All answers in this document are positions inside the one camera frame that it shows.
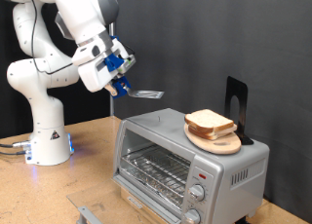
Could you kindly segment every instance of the oven vent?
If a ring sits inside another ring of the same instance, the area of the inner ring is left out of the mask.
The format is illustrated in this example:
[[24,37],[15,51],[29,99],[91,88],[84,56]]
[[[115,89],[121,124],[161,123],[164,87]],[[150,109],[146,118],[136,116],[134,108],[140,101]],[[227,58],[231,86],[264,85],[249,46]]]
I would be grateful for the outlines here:
[[238,172],[233,173],[231,177],[231,188],[257,176],[258,174],[261,174],[263,170],[264,170],[264,159],[246,168],[243,168]]

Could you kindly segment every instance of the toast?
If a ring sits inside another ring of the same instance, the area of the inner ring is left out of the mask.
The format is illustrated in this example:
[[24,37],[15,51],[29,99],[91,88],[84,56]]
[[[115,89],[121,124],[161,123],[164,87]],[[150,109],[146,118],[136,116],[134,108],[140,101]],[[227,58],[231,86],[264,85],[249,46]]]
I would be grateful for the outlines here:
[[216,140],[220,137],[223,137],[225,135],[228,135],[231,132],[234,132],[237,129],[237,126],[234,125],[232,128],[223,130],[223,131],[219,131],[217,133],[201,133],[199,131],[196,131],[195,129],[193,129],[191,126],[188,126],[188,131],[192,134],[195,134],[201,138],[205,138],[205,139],[209,139],[209,140]]
[[212,110],[204,109],[185,115],[185,123],[200,133],[223,131],[234,126],[233,120],[229,120]]

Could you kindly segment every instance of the blue light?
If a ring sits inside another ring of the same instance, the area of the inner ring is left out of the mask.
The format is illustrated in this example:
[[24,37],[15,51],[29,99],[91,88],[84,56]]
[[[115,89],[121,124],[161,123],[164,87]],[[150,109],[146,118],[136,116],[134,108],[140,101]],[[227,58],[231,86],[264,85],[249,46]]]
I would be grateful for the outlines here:
[[69,142],[69,147],[70,147],[70,154],[73,154],[75,152],[75,149],[72,147],[72,141],[71,141],[70,133],[68,134],[68,142]]

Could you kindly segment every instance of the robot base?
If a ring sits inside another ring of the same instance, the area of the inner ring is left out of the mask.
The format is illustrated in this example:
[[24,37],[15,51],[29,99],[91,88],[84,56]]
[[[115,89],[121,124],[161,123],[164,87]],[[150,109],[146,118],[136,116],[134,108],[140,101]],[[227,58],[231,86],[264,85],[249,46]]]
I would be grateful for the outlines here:
[[37,129],[30,135],[31,148],[26,149],[25,154],[27,164],[40,166],[53,166],[67,161],[72,153],[71,141],[64,126],[40,130]]

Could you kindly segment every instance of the black stand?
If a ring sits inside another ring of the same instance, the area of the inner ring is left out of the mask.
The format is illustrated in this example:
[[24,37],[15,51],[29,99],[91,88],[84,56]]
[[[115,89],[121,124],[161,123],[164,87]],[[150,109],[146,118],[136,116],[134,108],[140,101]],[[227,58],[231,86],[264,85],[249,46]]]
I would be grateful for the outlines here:
[[248,221],[246,221],[246,216],[239,219],[235,224],[250,224]]
[[240,137],[242,145],[252,145],[254,142],[244,134],[245,122],[246,122],[246,109],[247,109],[247,85],[234,79],[233,77],[227,77],[226,96],[225,96],[225,111],[224,117],[230,119],[231,115],[231,100],[236,95],[240,103],[240,116],[236,134]]

